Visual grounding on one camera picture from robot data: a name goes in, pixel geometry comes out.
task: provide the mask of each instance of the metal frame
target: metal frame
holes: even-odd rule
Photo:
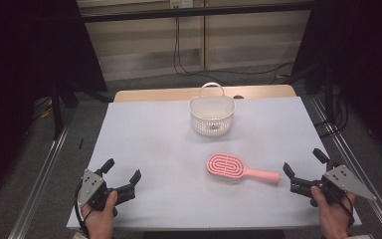
[[[321,120],[326,120],[327,115],[325,113],[325,106],[321,102],[319,98],[312,98],[311,102],[317,111],[319,117]],[[374,210],[375,214],[377,215],[377,218],[380,220],[382,224],[382,197],[380,196],[379,192],[376,190],[374,185],[372,184],[371,180],[368,178],[367,173],[362,169],[361,164],[359,163],[358,159],[353,154],[352,150],[350,149],[349,145],[346,143],[343,136],[340,134],[340,132],[337,131],[337,127],[334,124],[327,123],[326,128],[328,132],[331,133],[331,138],[333,139],[334,143],[336,144],[337,149],[341,153],[343,159],[345,160],[346,165],[350,168],[350,170],[359,178],[359,180],[364,183],[368,187],[368,189],[377,196],[376,201],[368,200],[368,202],[371,205],[371,208]]]
[[[202,8],[181,8],[163,9],[140,12],[124,12],[109,14],[83,14],[81,17],[55,17],[42,18],[38,23],[92,23],[92,22],[113,22],[127,20],[157,19],[157,18],[176,18],[176,17],[195,17],[210,15],[231,15],[246,13],[266,13],[266,12],[288,12],[311,10],[315,2],[301,3],[281,3],[281,4],[259,4],[246,6],[226,6],[226,7],[202,7]]]
[[[37,207],[39,206],[40,199],[42,194],[45,191],[46,184],[48,183],[49,177],[54,168],[55,162],[58,159],[59,152],[61,151],[62,146],[64,145],[65,138],[68,134],[68,129],[74,120],[75,110],[70,109],[68,116],[66,118],[66,124],[62,129],[58,139],[54,140],[51,150],[46,157],[45,163],[42,167],[42,170],[39,173],[38,178],[30,192],[30,195],[24,204],[23,210],[19,214],[17,221],[12,227],[11,233],[9,234],[8,239],[21,239],[24,238],[27,234],[27,231],[30,227],[30,223],[33,220],[33,216],[36,212]]]

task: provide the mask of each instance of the black cable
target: black cable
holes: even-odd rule
[[[331,131],[327,132],[327,133],[324,133],[322,134],[320,137],[323,138],[323,137],[326,137],[326,136],[329,136],[329,135],[333,135],[335,133],[338,133],[338,132],[341,132],[344,128],[346,128],[348,122],[349,122],[349,108],[348,108],[348,105],[347,105],[347,100],[346,98],[343,98],[343,103],[345,105],[345,120],[340,120],[338,124],[335,125],[334,128],[331,129]]]
[[[278,70],[275,70],[272,81],[269,83],[269,85],[272,85],[277,79],[278,79]]]
[[[337,101],[336,101],[335,111],[337,113],[336,113],[336,116],[334,116],[334,123],[336,125],[340,125],[343,121],[343,112],[342,112],[342,107],[340,106],[341,97],[342,97],[342,94],[339,94],[339,96],[337,97]]]
[[[179,66],[181,67],[182,71],[185,72],[184,73],[180,73],[178,72],[178,70],[176,69],[176,55],[178,55],[178,63],[179,63]],[[176,41],[175,41],[175,51],[174,51],[174,54],[173,54],[173,68],[175,69],[175,72],[176,74],[178,74],[179,76],[186,76],[186,77],[189,77],[189,76],[201,76],[201,77],[205,77],[205,78],[210,78],[220,84],[224,84],[226,86],[231,86],[230,84],[226,83],[226,82],[223,82],[223,81],[220,81],[219,79],[216,79],[214,77],[210,77],[210,76],[207,76],[207,75],[202,75],[200,73],[190,73],[188,72],[187,70],[184,69],[184,67],[182,67],[182,63],[181,63],[181,55],[180,55],[180,50],[179,50],[179,18],[176,18]]]
[[[323,125],[325,123],[333,123],[333,124],[335,124],[336,123],[336,119],[339,116],[340,116],[340,119],[342,118],[342,115],[341,115],[342,114],[342,110],[340,108],[339,101],[340,101],[340,95],[337,96],[336,106],[335,106],[335,109],[333,110],[332,118],[331,119],[325,119],[323,121],[314,123],[315,127],[318,127],[318,126]]]
[[[349,28],[348,28],[348,31],[344,37],[344,40],[343,40],[343,44],[341,44],[342,47],[344,47],[346,45],[346,43],[348,42],[348,39],[349,39],[349,36],[350,36],[350,33],[352,32],[352,28],[353,28],[353,24],[355,22],[355,19],[356,19],[356,15],[358,13],[358,10],[359,10],[359,4],[360,4],[360,0],[357,0],[356,2],[356,5],[355,5],[355,9],[354,9],[354,12],[352,14],[352,17],[351,17],[351,21],[350,21],[350,25],[349,25]],[[363,62],[364,59],[367,59],[366,55],[364,54],[364,58],[361,58],[358,63],[357,63],[357,68],[355,69],[359,69],[359,66],[361,65],[361,63]],[[341,90],[340,90],[340,93],[339,93],[339,97],[342,96],[342,92],[343,92],[343,89],[348,85],[348,83],[350,82],[350,79],[353,77],[354,73],[352,72],[352,74],[350,76],[347,76],[347,80],[345,81],[345,83],[343,84],[343,86],[341,86]],[[337,125],[337,128],[336,129],[333,129],[332,131],[328,132],[328,133],[325,133],[323,135],[321,135],[320,137],[325,137],[325,136],[328,136],[328,135],[332,135],[332,134],[335,134],[337,132],[340,132],[341,130],[343,130],[346,126],[347,126],[347,123],[349,121],[349,114],[348,114],[348,107],[347,107],[347,101],[345,98],[343,98],[344,100],[344,104],[345,104],[345,111],[346,111],[346,119],[343,123],[343,125],[340,125],[342,120],[339,121],[339,124]]]
[[[283,84],[292,85],[295,82],[297,82],[298,80],[300,80],[303,76],[305,76],[306,74],[309,74],[311,71],[315,70],[319,66],[320,66],[320,63],[312,64],[311,66],[307,67],[306,69],[303,69],[302,71],[299,71],[298,73],[291,76]]]
[[[92,214],[92,212],[94,212],[94,210],[92,209],[92,210],[90,210],[90,212],[87,214],[87,216],[85,217],[85,219],[84,219],[84,221],[85,221],[85,223],[86,223],[86,220],[87,220],[87,218],[90,216],[90,214]]]
[[[349,202],[349,205],[350,205],[350,208],[351,208],[350,211],[352,212],[352,215],[353,215],[353,204],[352,204],[352,201],[349,199],[347,194],[345,194],[345,197],[346,197],[346,199],[348,199],[348,202]]]
[[[335,202],[337,202],[337,204],[339,204],[339,206],[346,212],[346,214],[349,216],[349,222],[348,222],[349,225],[348,225],[348,227],[352,226],[353,223],[355,222],[355,218],[353,217],[353,205],[352,205],[351,200],[349,200],[349,197],[346,195],[346,193],[345,193],[345,196],[349,200],[349,203],[351,205],[351,209],[350,210],[345,206],[345,204],[343,204],[341,198],[337,198],[336,195],[334,195],[330,190],[328,190],[328,188],[322,187],[322,190],[323,190],[323,192],[325,194],[328,194],[331,197],[333,197],[333,200]]]
[[[76,210],[76,215],[77,215],[77,219],[79,220],[80,228],[83,230],[85,235],[89,237],[89,229],[87,228],[87,225],[86,225],[86,219],[84,221],[82,220],[82,217],[80,215],[79,203],[78,203],[79,192],[82,186],[83,186],[83,180],[80,181],[79,185],[76,188],[76,192],[74,193],[74,209]]]
[[[177,68],[176,68],[176,56],[178,56],[178,63],[179,63],[179,66],[180,68],[182,69],[182,71],[184,71],[184,73],[180,73],[178,72]],[[236,71],[227,71],[227,70],[208,70],[208,71],[197,71],[197,72],[193,72],[193,73],[190,73],[188,72],[187,70],[184,69],[184,67],[182,66],[182,63],[181,63],[181,55],[180,55],[180,49],[179,49],[179,18],[176,18],[176,41],[175,41],[175,51],[174,51],[174,55],[173,55],[173,67],[175,69],[175,72],[179,75],[179,76],[202,76],[202,77],[206,77],[206,78],[210,78],[214,81],[217,81],[219,83],[223,83],[225,85],[228,85],[228,86],[231,86],[230,84],[228,83],[225,83],[225,82],[222,82],[216,78],[213,78],[213,77],[210,77],[210,76],[207,76],[207,75],[202,75],[202,73],[210,73],[210,72],[213,72],[213,73],[230,73],[230,74],[238,74],[238,75],[248,75],[248,76],[253,76],[253,75],[262,75],[262,74],[267,74],[267,73],[270,73],[270,72],[276,72],[278,69],[284,67],[284,66],[287,66],[289,64],[293,64],[293,61],[288,61],[288,62],[285,62],[273,69],[270,69],[270,70],[267,70],[267,71],[263,71],[263,72],[256,72],[256,73],[242,73],[242,72],[236,72]]]

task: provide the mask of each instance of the white basket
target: white basket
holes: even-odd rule
[[[201,96],[202,90],[209,86],[219,87],[222,96]],[[192,127],[203,135],[218,136],[227,132],[231,128],[234,111],[234,99],[225,96],[225,91],[217,83],[205,84],[198,97],[190,100]]]

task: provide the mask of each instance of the white tablecloth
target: white tablecloth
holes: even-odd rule
[[[109,158],[108,187],[142,178],[136,198],[117,206],[115,227],[130,230],[273,229],[318,225],[309,199],[289,191],[282,168],[297,177],[325,172],[312,154],[325,149],[300,98],[236,100],[233,126],[220,137],[195,132],[189,103],[113,103],[107,110],[89,169]],[[216,152],[234,154],[249,168],[281,174],[278,185],[254,178],[227,180],[206,168]],[[360,220],[355,213],[356,224]],[[74,210],[67,227],[78,228]]]

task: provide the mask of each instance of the basket handle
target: basket handle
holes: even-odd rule
[[[198,96],[199,96],[199,97],[201,97],[201,91],[203,91],[203,89],[205,89],[205,88],[207,88],[207,87],[218,87],[218,88],[220,88],[220,89],[222,90],[222,96],[225,95],[225,90],[223,90],[223,87],[222,87],[221,85],[219,85],[219,84],[217,84],[217,83],[213,83],[213,82],[211,82],[211,83],[206,83],[206,84],[204,84],[204,85],[201,87],[200,91],[198,92]]]

